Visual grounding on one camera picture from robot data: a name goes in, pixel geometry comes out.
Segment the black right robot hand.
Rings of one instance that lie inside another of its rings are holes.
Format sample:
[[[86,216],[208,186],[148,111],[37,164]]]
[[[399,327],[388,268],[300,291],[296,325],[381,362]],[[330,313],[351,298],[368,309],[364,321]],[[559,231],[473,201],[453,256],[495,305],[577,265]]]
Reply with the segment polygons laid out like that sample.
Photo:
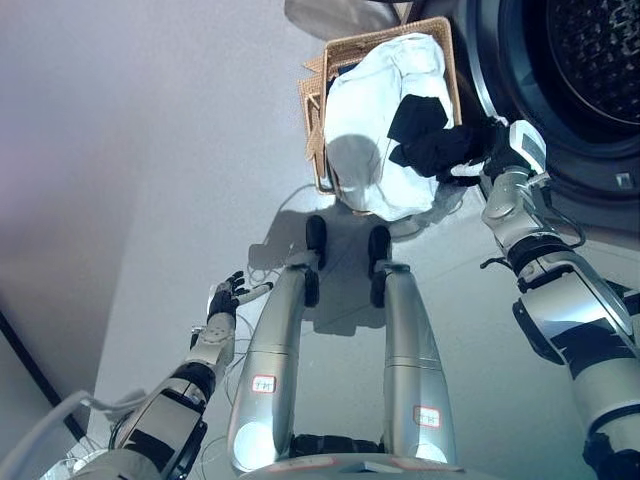
[[[481,152],[453,166],[449,173],[454,178],[484,174],[495,179],[510,168],[521,168],[529,177],[546,171],[546,142],[529,121],[515,120],[509,123],[501,116],[488,117],[483,127]]]

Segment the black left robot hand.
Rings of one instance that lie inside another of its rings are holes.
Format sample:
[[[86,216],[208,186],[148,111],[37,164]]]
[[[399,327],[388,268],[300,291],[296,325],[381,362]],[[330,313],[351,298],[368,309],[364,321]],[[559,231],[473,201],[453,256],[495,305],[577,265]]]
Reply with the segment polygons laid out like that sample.
[[[240,306],[260,298],[274,288],[272,282],[264,282],[255,287],[247,288],[245,281],[244,272],[236,271],[223,282],[213,286],[207,305],[208,320],[219,313],[226,313],[234,317]]]

